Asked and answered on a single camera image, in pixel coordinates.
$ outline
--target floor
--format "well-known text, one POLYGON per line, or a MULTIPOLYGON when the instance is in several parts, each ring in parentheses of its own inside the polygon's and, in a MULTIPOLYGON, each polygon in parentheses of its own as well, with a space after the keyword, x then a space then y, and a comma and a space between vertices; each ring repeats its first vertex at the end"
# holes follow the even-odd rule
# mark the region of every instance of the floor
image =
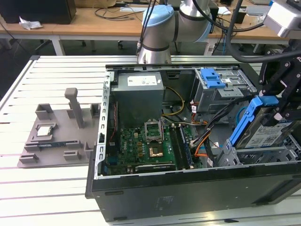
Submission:
MULTIPOLYGON (((32 55, 35 55, 35 48, 40 45, 39 40, 18 40, 21 45, 32 55)), ((95 41, 96 52, 91 51, 89 41, 86 41, 87 46, 83 47, 81 41, 64 40, 63 46, 66 55, 135 55, 136 42, 124 41, 122 43, 123 49, 118 49, 116 41, 95 41)), ((222 44, 219 45, 218 50, 214 55, 222 55, 222 44)), ((252 46, 246 45, 244 47, 243 55, 252 55, 252 46)), ((179 55, 202 55, 205 51, 204 43, 182 43, 179 55)), ((5 95, 9 87, 17 78, 23 67, 28 62, 31 55, 25 52, 18 43, 12 45, 11 50, 1 51, 0 53, 0 99, 5 95)), ((45 46, 40 52, 40 55, 54 56, 55 51, 52 44, 45 46)), ((171 54, 177 55, 174 44, 171 44, 171 54)))

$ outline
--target aluminum slotted table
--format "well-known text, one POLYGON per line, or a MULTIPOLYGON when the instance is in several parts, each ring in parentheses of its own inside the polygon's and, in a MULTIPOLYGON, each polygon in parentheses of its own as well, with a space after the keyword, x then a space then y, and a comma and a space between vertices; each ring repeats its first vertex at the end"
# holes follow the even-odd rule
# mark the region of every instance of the aluminum slotted table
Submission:
MULTIPOLYGON (((229 56, 175 56, 174 63, 229 62, 229 56)), ((107 224, 96 201, 84 197, 88 166, 18 169, 19 154, 40 103, 67 109, 66 88, 76 87, 81 107, 100 103, 105 65, 134 64, 135 56, 41 56, 30 60, 0 102, 0 225, 298 225, 301 191, 277 205, 107 224)), ((261 64, 252 64, 259 73, 261 64)))

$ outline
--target processor chip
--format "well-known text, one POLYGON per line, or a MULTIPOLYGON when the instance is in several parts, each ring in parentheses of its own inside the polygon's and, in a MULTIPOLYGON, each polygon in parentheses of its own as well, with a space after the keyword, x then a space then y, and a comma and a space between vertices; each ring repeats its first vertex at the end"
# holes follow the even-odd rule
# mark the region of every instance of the processor chip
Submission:
POLYGON ((40 128, 38 128, 37 137, 49 136, 51 129, 51 126, 41 126, 40 128))
POLYGON ((150 157, 163 157, 163 146, 159 143, 151 143, 148 145, 150 157))

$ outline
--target expansion slot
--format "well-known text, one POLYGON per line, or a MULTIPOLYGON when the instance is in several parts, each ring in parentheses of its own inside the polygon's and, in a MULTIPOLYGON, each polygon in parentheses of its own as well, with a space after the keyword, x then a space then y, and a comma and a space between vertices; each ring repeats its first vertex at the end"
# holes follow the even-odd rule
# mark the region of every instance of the expansion slot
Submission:
POLYGON ((172 141, 172 147, 174 151, 175 161, 177 163, 178 169, 189 169, 190 165, 188 163, 186 151, 185 151, 185 139, 183 141, 181 128, 170 127, 169 129, 170 138, 172 141))

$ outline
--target gray power supply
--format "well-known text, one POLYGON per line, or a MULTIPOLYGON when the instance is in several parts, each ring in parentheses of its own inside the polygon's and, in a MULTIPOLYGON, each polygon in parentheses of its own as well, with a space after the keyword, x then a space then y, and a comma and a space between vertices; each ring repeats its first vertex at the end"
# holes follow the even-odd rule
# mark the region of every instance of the gray power supply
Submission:
POLYGON ((159 72, 125 73, 113 85, 111 94, 119 100, 122 127, 138 127, 148 119, 160 118, 164 87, 159 72))

